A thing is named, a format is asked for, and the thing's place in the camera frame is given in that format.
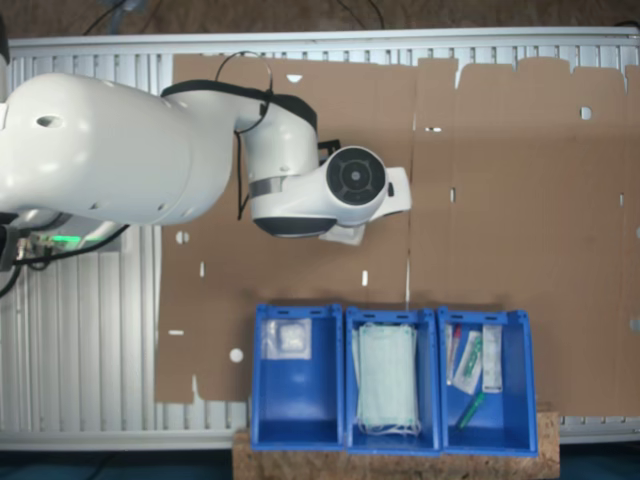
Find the surgical mask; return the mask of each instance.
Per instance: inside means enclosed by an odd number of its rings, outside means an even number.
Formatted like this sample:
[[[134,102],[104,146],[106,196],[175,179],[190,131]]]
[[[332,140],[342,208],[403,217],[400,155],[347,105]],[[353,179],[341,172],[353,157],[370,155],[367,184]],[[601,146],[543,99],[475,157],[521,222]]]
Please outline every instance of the surgical mask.
[[[360,430],[374,435],[417,435],[415,329],[406,324],[367,323],[353,331],[352,354]]]

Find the white package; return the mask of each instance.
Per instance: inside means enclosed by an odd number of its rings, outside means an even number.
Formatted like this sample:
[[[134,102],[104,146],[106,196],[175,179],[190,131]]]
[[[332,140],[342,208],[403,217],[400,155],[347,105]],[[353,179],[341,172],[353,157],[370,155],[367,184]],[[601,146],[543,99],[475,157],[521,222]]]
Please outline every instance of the white package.
[[[310,360],[311,319],[271,319],[262,329],[265,360]]]
[[[482,391],[502,392],[502,327],[482,327]]]
[[[458,370],[453,377],[453,386],[468,395],[473,395],[482,373],[482,334],[469,332]]]
[[[352,352],[360,429],[373,435],[417,435],[415,329],[410,325],[363,325],[353,332]]]

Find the cork board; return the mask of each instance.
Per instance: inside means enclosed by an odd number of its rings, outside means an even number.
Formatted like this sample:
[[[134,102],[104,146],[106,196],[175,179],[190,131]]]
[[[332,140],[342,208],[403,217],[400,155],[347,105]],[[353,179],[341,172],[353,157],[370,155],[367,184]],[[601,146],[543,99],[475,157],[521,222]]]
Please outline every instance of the cork board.
[[[345,452],[253,452],[246,430],[233,440],[236,480],[466,480],[538,479],[560,476],[558,414],[538,405],[536,458],[442,455],[347,455]]]

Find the blue plastic bin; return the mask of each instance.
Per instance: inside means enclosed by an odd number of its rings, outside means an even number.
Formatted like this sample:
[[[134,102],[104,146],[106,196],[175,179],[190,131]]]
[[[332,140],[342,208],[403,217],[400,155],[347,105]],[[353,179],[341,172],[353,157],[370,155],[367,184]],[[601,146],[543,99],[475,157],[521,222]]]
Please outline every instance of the blue plastic bin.
[[[311,319],[310,360],[266,360],[270,319]],[[253,352],[251,446],[255,450],[343,448],[342,308],[259,305]]]
[[[455,369],[462,358],[470,331],[482,332],[484,324],[502,325],[502,392],[485,393],[484,401],[462,430],[458,429],[456,424],[474,397],[447,385],[447,323],[454,325],[454,328],[457,324],[461,326]],[[443,451],[478,455],[537,456],[533,349],[527,313],[521,310],[508,313],[459,312],[442,307],[438,309],[438,329]],[[482,375],[475,394],[481,391]]]
[[[354,307],[346,313],[346,447],[349,453],[437,456],[440,450],[438,343],[433,310],[374,311]],[[358,428],[358,385],[351,349],[352,331],[365,323],[413,324],[417,328],[416,375],[422,430],[413,435],[367,435]]]

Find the brown cardboard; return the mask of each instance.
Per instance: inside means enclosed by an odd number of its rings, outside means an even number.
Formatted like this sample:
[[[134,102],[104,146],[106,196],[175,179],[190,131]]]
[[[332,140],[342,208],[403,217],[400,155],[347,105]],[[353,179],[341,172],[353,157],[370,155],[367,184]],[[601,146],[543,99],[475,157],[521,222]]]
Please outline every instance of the brown cardboard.
[[[457,89],[456,69],[419,66],[411,303],[525,309],[539,397],[640,414],[640,72],[627,96],[617,70],[557,59],[470,65]]]
[[[174,81],[213,79],[222,57],[176,56]],[[319,140],[339,138],[409,170],[416,69],[269,59],[274,91],[302,97],[318,113]],[[292,83],[287,75],[302,75]],[[220,80],[266,88],[264,64],[234,59]],[[250,392],[256,304],[328,301],[404,306],[409,215],[367,227],[360,247],[318,239],[276,239],[236,221],[235,171],[216,205],[199,219],[163,229],[156,400],[191,402],[192,378],[207,400],[245,400]],[[189,234],[179,245],[176,233]],[[206,275],[199,275],[205,262]],[[368,286],[362,286],[362,271]],[[169,335],[182,330],[184,335]],[[244,360],[233,363],[230,350]]]

